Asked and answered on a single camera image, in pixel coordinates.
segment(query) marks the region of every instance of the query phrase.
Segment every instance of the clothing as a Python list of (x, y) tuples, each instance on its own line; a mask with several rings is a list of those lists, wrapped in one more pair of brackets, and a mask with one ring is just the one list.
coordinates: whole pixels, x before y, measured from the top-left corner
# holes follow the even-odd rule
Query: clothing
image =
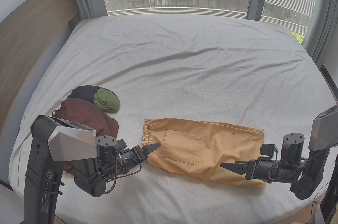
[(94, 104), (104, 112), (116, 113), (120, 108), (117, 95), (108, 89), (99, 88), (94, 95)]
[[(52, 114), (55, 118), (71, 120), (95, 129), (97, 136), (117, 137), (118, 122), (86, 100), (67, 98), (61, 103), (60, 109), (54, 110)], [(65, 171), (74, 175), (72, 161), (66, 164)]]
[(96, 94), (99, 86), (86, 85), (78, 86), (72, 90), (72, 93), (68, 95), (68, 98), (80, 98), (90, 103), (94, 103), (94, 95)]
[(204, 181), (265, 187), (261, 180), (245, 180), (245, 175), (220, 167), (221, 162), (258, 158), (264, 143), (261, 129), (182, 119), (144, 120), (141, 146), (157, 142), (161, 146), (148, 155), (151, 166)]

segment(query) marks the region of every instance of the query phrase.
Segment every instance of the back pocket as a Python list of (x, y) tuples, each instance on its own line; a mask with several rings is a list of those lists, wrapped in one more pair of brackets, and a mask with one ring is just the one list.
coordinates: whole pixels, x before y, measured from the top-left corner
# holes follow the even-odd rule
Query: back pocket
[(200, 161), (201, 151), (202, 139), (198, 134), (167, 130), (163, 157), (193, 165)]

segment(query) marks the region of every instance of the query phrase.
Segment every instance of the wooden headboard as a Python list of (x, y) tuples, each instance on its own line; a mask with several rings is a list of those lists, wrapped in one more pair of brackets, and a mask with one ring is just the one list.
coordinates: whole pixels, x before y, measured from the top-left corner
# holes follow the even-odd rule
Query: wooden headboard
[(0, 23), (0, 133), (29, 71), (77, 13), (75, 0), (27, 0)]

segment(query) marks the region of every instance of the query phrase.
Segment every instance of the white bed sheet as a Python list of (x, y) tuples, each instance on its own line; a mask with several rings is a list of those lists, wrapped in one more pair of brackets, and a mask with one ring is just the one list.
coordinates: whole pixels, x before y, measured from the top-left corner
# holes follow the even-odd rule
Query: white bed sheet
[[(286, 27), (200, 15), (87, 19), (76, 26), (24, 113), (10, 162), (11, 186), (22, 197), (30, 125), (39, 114), (51, 116), (73, 88), (88, 84), (120, 98), (119, 112), (110, 116), (129, 148), (141, 143), (143, 119), (177, 117), (262, 128), (265, 142), (279, 147), (285, 134), (300, 132), (306, 157), (312, 120), (335, 104)], [(327, 159), (318, 190), (330, 180), (336, 153)], [(298, 200), (289, 184), (223, 185), (146, 163), (99, 198), (76, 187), (69, 174), (62, 181), (57, 215), (74, 224), (271, 223), (314, 198)]]

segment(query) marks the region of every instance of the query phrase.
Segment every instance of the navy garment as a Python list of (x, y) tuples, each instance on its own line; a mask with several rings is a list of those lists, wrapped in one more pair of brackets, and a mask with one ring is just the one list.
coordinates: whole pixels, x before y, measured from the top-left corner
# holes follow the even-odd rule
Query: navy garment
[(96, 94), (98, 89), (99, 86), (93, 85), (78, 86), (77, 88), (72, 90), (72, 93), (68, 95), (67, 98), (80, 98), (93, 104), (94, 94)]

